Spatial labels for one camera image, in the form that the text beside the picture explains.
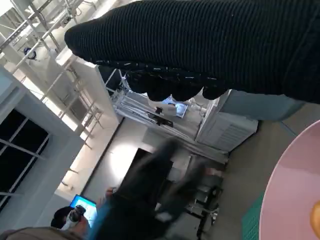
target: black knit sleeve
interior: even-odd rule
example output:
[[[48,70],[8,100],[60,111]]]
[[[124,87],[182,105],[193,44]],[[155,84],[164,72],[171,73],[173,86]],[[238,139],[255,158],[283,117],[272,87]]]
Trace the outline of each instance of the black knit sleeve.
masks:
[[[281,94],[316,0],[144,0],[69,29],[92,63],[131,61],[208,73],[229,89]]]

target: person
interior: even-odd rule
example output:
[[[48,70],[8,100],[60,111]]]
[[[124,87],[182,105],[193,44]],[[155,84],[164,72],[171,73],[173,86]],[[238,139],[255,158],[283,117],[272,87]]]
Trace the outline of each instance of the person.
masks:
[[[109,187],[105,195],[96,204],[99,209],[115,190]],[[58,209],[51,220],[50,227],[26,227],[18,230],[7,230],[0,234],[0,240],[84,240],[90,230],[88,220],[82,216],[81,220],[67,230],[61,230],[66,224],[67,216],[74,208],[65,206]]]

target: air conditioner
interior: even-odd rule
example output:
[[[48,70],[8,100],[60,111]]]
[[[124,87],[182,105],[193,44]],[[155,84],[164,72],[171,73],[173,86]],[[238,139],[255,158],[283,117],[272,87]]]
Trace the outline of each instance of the air conditioner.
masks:
[[[196,141],[224,152],[230,152],[254,134],[257,128],[257,120],[216,112],[214,116],[206,119]]]

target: desk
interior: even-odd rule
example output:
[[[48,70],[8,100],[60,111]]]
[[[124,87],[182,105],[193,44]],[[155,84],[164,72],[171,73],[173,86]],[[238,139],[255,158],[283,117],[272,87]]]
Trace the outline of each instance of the desk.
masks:
[[[264,194],[260,240],[318,240],[310,213],[320,200],[320,121],[304,130],[275,166]]]

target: dark clothing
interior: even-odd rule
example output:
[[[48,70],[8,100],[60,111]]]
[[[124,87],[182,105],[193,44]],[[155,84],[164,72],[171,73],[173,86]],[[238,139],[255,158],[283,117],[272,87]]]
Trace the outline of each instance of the dark clothing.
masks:
[[[235,89],[320,103],[319,7],[319,0],[137,1],[70,28],[65,42],[86,61],[165,79],[171,93],[183,84],[206,87],[208,98]]]

